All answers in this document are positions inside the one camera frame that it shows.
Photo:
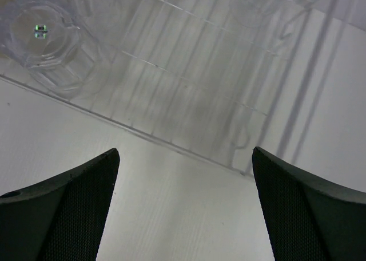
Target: black object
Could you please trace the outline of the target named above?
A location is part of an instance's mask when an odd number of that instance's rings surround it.
[[[95,260],[116,182],[116,149],[0,196],[1,261]]]
[[[366,260],[366,193],[261,148],[254,149],[253,170],[276,260]]]

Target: mesh texture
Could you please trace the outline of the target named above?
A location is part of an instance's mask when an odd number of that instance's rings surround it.
[[[102,238],[119,159],[108,158],[70,182],[38,260],[95,260]]]
[[[258,150],[253,170],[275,259],[329,260],[301,184]]]

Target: clear plastic cup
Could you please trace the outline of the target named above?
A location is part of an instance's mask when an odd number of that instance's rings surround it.
[[[231,0],[230,10],[243,26],[258,28],[265,25],[278,11],[284,0]]]
[[[98,39],[105,40],[121,18],[118,0],[69,0],[82,22]]]
[[[62,98],[98,92],[109,61],[98,41],[59,0],[14,0],[0,16],[0,50]]]

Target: transparent plastic box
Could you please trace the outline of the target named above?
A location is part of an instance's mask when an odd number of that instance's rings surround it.
[[[273,12],[260,25],[246,25],[241,1],[118,0],[110,75],[88,98],[54,96],[11,61],[1,79],[250,176],[252,149],[266,139],[283,95],[293,102],[278,146],[286,149],[309,84],[327,75],[344,25],[333,26],[338,0],[265,0]],[[324,13],[314,9],[320,2]]]

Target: white surface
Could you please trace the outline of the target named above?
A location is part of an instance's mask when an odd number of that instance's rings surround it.
[[[338,26],[334,21],[332,31]],[[361,191],[366,191],[365,57],[366,33],[348,26],[296,162]],[[297,60],[290,77],[298,77],[304,63]],[[285,155],[289,161],[324,65],[321,59]],[[262,145],[271,152],[283,134],[295,96],[291,89],[298,89],[299,81],[287,85]],[[121,167],[98,260],[273,260],[253,182],[0,81],[0,194],[112,147],[121,154]]]
[[[0,195],[116,147],[98,260],[273,260],[255,184],[0,81]]]
[[[366,192],[366,33],[348,26],[297,165]]]

